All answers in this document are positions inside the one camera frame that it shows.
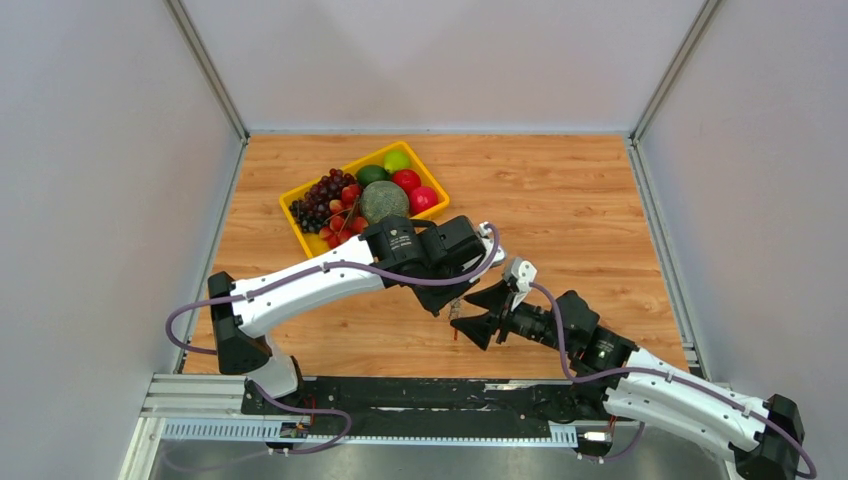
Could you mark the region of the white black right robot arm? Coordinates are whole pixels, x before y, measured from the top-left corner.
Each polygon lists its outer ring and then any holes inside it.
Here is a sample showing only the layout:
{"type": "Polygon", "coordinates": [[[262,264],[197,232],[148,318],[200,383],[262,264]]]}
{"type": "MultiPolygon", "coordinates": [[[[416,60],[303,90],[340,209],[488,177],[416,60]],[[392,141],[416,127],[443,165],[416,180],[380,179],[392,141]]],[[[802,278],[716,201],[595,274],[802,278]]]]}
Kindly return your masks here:
{"type": "Polygon", "coordinates": [[[604,411],[660,428],[733,463],[743,479],[816,478],[793,400],[744,395],[674,367],[602,326],[574,290],[553,298],[549,310],[518,296],[507,281],[469,294],[466,302],[483,314],[451,324],[482,350],[511,334],[556,350],[584,417],[604,411]]]}

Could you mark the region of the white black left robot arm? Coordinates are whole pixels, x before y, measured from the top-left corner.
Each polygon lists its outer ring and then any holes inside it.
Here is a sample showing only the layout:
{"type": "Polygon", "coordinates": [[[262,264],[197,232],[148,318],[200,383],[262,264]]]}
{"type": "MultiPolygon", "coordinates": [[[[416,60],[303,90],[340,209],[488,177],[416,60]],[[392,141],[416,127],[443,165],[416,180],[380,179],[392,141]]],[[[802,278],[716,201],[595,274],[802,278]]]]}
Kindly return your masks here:
{"type": "Polygon", "coordinates": [[[505,252],[496,227],[465,216],[443,224],[389,216],[327,252],[264,276],[207,281],[217,367],[244,375],[280,413],[297,412],[306,388],[296,360],[270,337],[285,321],[353,295],[404,286],[439,314],[474,286],[505,252]]]}

